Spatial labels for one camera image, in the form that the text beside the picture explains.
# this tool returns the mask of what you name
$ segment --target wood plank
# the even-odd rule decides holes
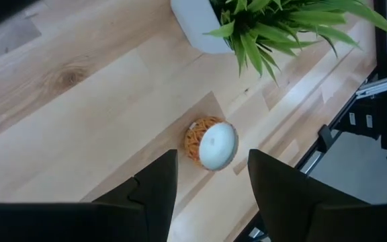
[[[45,0],[25,14],[43,33],[0,56],[0,202],[91,201],[178,148],[169,241],[233,241],[257,212],[249,149],[297,164],[375,66],[374,29],[353,16],[340,28],[364,51],[275,52],[274,83],[254,68],[239,77],[233,54],[192,48],[169,0]],[[204,115],[240,134],[219,172],[180,147]]]
[[[109,1],[65,23],[87,17],[75,31],[43,36],[0,58],[0,132],[158,32],[171,19],[165,4]]]

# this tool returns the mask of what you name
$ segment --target black bracket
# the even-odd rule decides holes
[[[333,136],[331,135],[331,129],[324,124],[322,128],[320,128],[318,139],[318,148],[317,150],[322,153],[326,153],[334,144]]]

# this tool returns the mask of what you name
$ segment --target wooden floor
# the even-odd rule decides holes
[[[295,165],[376,66],[374,29],[341,26],[362,50],[321,42],[273,54],[277,84],[231,54],[202,54],[169,0],[43,0],[0,26],[0,202],[91,201],[179,149],[171,241],[232,241],[257,212],[246,169],[258,148]],[[314,34],[302,34],[314,40]],[[181,144],[207,115],[234,124],[235,160],[213,173]]]

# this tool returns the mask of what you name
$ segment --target potted plant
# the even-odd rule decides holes
[[[292,49],[316,43],[299,41],[298,32],[316,33],[335,54],[333,41],[359,47],[334,28],[346,24],[347,12],[387,32],[387,21],[362,0],[171,0],[171,6],[192,46],[212,54],[233,51],[240,73],[249,59],[273,79],[273,50],[296,56]]]

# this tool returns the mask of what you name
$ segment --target white plant pot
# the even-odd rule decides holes
[[[171,0],[171,8],[193,47],[210,54],[232,52],[223,38],[204,35],[220,27],[209,0]]]

